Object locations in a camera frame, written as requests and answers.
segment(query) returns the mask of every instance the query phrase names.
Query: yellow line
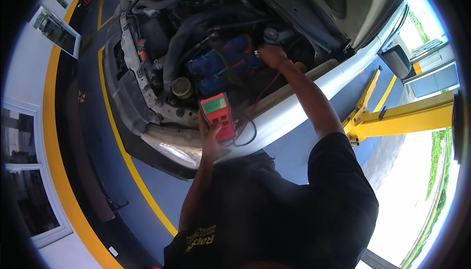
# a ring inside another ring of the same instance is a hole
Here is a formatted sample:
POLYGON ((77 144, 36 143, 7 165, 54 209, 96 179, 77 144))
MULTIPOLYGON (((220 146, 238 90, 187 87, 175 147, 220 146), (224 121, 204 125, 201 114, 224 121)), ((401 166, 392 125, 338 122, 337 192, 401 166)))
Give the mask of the yellow line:
POLYGON ((105 100, 105 105, 106 105, 106 111, 108 112, 108 118, 110 119, 110 124, 111 128, 113 130, 113 133, 115 134, 116 142, 118 143, 118 147, 121 151, 122 157, 124 161, 126 162, 126 165, 128 166, 129 172, 131 173, 134 181, 138 185, 139 189, 142 192, 142 195, 144 195, 144 198, 146 201, 149 203, 149 206, 152 208, 154 213, 157 215, 157 217, 160 219, 162 224, 168 229, 168 231, 173 235, 177 235, 177 230, 175 227, 172 225, 172 223, 169 221, 167 216, 163 213, 162 209, 157 205, 156 201, 150 194, 149 190, 147 189, 147 186, 145 186, 144 181, 142 180, 141 176, 138 173, 138 170, 136 170, 136 166, 134 166, 134 163, 131 160, 131 156, 126 152, 124 149, 124 145, 121 140, 121 136, 119 135, 118 128, 116 127, 115 120, 113 119, 113 113, 111 113, 111 107, 110 107, 110 102, 108 100, 108 93, 106 92, 106 87, 105 87, 105 76, 103 73, 103 50, 105 47, 103 46, 100 48, 98 51, 98 71, 100 73, 100 82, 101 82, 101 89, 103 90, 103 98, 105 100))
POLYGON ((58 46, 54 45, 52 47, 48 69, 46 71, 42 102, 44 146, 52 181, 54 182, 54 187, 64 208, 64 212, 90 254, 92 254, 103 268, 122 268, 97 237, 83 214, 75 198, 74 191, 70 186, 62 156, 60 155, 55 109, 56 76, 60 52, 61 49, 58 46))
POLYGON ((65 13, 65 16, 64 16, 64 22, 65 23, 69 23, 70 22, 70 19, 72 18, 72 15, 75 11, 75 8, 77 7, 77 4, 79 3, 79 0, 73 0, 72 3, 69 5, 69 8, 67 10, 67 12, 65 13))
POLYGON ((97 31, 103 28, 104 25, 106 25, 113 17, 111 16, 109 19, 107 19, 103 24, 101 23, 101 8, 98 8, 98 26, 97 26, 97 31))
POLYGON ((382 106, 384 105, 384 102, 386 101, 386 98, 388 98, 389 93, 391 92, 392 86, 394 85, 394 82, 396 82, 396 75, 394 75, 391 79, 391 82, 389 82, 388 87, 386 88, 386 92, 383 94, 383 97, 381 97, 380 102, 378 105, 374 108, 373 113, 381 110, 382 106))
POLYGON ((101 23, 101 13, 103 12, 103 4, 105 0, 100 0, 98 4, 98 25, 97 25, 97 31, 103 28, 104 25, 106 25, 113 17, 111 16, 109 19, 107 19, 103 24, 101 23))
POLYGON ((416 75, 419 75, 422 73, 422 68, 420 67, 419 62, 416 62, 415 64, 412 65, 414 67, 414 71, 416 75))

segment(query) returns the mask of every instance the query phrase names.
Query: yellow lift arm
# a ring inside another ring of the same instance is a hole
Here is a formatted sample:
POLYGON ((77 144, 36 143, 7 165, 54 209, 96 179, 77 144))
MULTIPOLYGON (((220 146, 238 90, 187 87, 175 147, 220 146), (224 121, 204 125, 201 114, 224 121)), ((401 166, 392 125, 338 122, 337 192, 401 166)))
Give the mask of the yellow lift arm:
POLYGON ((368 100, 379 75, 380 69, 377 69, 356 104, 356 108, 342 122, 343 130, 350 141, 363 141, 366 137, 397 135, 451 126, 453 91, 399 107, 389 109, 384 107, 381 112, 370 113, 367 109, 368 100))

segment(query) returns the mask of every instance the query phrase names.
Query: person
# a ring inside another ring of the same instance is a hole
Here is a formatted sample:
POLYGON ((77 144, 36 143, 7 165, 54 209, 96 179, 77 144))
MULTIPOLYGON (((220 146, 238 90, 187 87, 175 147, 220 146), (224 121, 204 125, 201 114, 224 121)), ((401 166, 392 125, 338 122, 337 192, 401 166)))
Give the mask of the person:
POLYGON ((208 129, 198 115, 203 155, 164 267, 355 268, 378 215, 374 191, 322 91, 281 48, 258 56, 283 74, 318 136, 309 184, 283 179, 265 152, 213 166, 221 126, 208 129))

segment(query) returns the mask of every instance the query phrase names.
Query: hand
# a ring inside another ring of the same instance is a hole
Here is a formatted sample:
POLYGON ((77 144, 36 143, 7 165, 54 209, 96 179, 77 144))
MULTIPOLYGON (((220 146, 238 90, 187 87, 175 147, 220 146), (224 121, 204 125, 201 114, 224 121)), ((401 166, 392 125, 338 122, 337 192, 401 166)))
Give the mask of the hand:
POLYGON ((259 48, 257 58, 261 58, 270 68, 278 71, 284 64, 292 63, 283 49, 276 45, 263 44, 259 48))
POLYGON ((198 122, 200 123, 201 142, 203 143, 203 157, 214 161, 221 147, 216 140, 216 134, 221 130, 222 124, 217 123, 209 129, 201 110, 198 111, 198 122))

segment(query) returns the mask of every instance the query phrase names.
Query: coolant reservoir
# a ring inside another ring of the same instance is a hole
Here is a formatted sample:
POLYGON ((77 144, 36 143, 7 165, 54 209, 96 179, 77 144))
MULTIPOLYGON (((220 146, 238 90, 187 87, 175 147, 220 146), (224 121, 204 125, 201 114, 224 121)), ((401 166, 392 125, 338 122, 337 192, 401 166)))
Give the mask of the coolant reservoir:
POLYGON ((181 100, 189 98, 193 94, 190 80, 185 77, 178 78, 172 85, 172 92, 181 100))

